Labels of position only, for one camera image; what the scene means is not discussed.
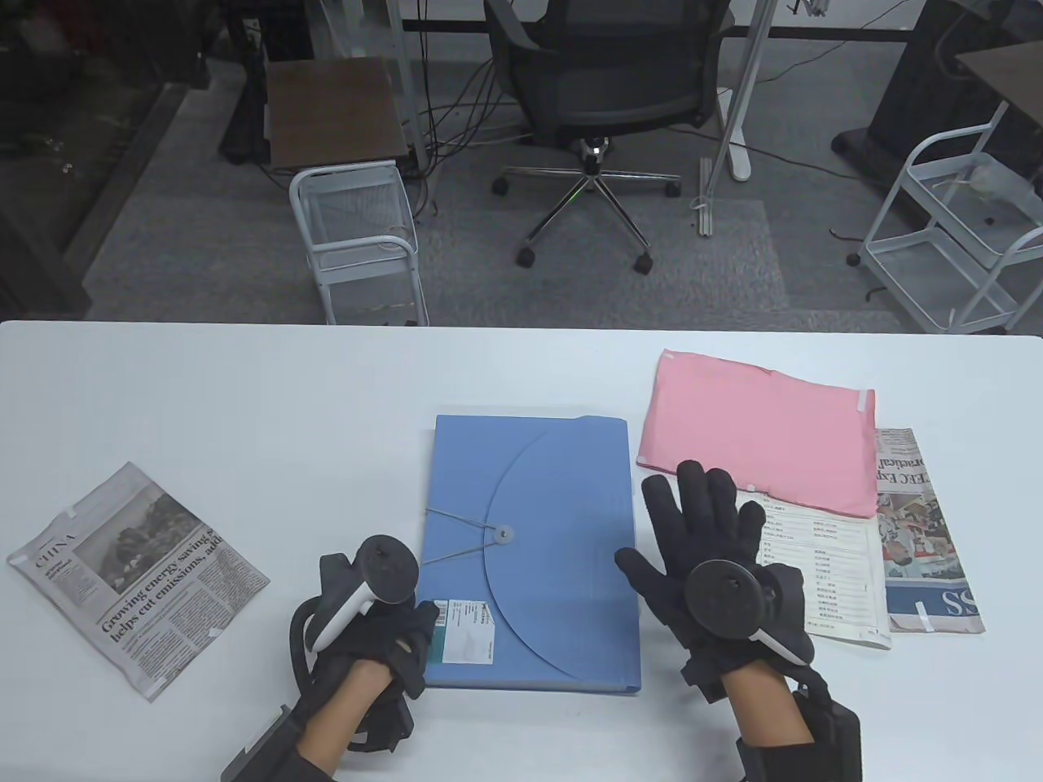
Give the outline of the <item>person's left hand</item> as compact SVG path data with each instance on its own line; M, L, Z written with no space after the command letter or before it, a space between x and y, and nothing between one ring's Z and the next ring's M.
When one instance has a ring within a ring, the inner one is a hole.
M334 697L351 670L363 662L388 668L390 682L350 733L344 751L392 752L413 731L407 706L425 692L429 649L439 609L433 602L377 604L366 614L355 616L329 647L315 653L312 664L294 668L301 692L301 710L309 718Z

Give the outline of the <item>person's right hand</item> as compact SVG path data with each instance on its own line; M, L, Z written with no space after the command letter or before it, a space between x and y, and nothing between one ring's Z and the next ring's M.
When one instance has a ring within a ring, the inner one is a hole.
M803 575L757 562L765 508L737 505L733 478L692 459L678 466L675 484L656 474L641 491L664 567L633 548L616 551L615 563L689 652L684 681L714 703L725 697L726 674L760 661L826 703L830 690L812 670Z

